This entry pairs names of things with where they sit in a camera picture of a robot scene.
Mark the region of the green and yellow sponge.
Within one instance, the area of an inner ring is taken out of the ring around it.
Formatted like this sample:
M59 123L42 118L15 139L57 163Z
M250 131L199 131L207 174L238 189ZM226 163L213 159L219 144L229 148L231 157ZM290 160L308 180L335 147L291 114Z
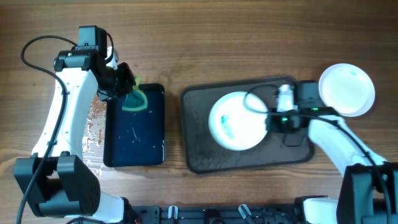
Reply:
M136 112L147 109L148 99L145 93L139 88L141 78L135 77L136 84L132 86L132 90L126 95L125 102L122 105L123 111Z

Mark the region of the white plate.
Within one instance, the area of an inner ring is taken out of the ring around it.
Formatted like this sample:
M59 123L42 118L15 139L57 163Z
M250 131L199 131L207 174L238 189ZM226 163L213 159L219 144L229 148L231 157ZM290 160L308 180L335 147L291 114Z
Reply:
M211 108L208 127L213 139L232 151L257 146L267 135L268 108L256 95L235 91L222 96Z
M368 74L348 63L328 67L320 76L318 90L325 105L346 117L364 115L376 99L376 90Z

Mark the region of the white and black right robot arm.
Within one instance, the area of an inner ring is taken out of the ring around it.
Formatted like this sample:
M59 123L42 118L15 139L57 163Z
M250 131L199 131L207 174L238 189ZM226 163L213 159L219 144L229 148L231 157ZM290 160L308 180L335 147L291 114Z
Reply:
M397 223L397 163L368 148L333 108L323 105L317 82L278 86L276 97L277 107L267 113L267 130L304 131L343 176L338 199L302 200L304 222Z

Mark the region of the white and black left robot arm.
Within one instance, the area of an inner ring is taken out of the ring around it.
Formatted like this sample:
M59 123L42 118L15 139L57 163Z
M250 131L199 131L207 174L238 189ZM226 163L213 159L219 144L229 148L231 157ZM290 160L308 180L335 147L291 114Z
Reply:
M78 42L53 63L55 93L44 130L32 154L14 164L24 196L21 208L37 217L92 223L140 223L124 197L103 192L83 162L82 139L93 98L117 100L137 87L126 63L119 63L111 35L97 26L81 26Z

